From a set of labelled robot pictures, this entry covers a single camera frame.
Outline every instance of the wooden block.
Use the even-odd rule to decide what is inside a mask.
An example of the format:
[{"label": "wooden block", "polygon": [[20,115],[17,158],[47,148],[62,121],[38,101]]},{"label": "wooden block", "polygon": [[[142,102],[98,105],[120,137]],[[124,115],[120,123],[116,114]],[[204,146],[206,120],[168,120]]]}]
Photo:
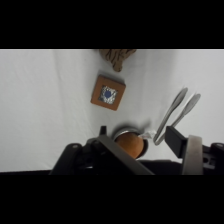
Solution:
[{"label": "wooden block", "polygon": [[[103,87],[108,87],[112,90],[116,90],[116,97],[112,104],[105,103],[100,99]],[[118,83],[100,75],[96,82],[91,103],[116,111],[121,102],[121,98],[124,94],[125,88],[126,86],[124,84]]]}]

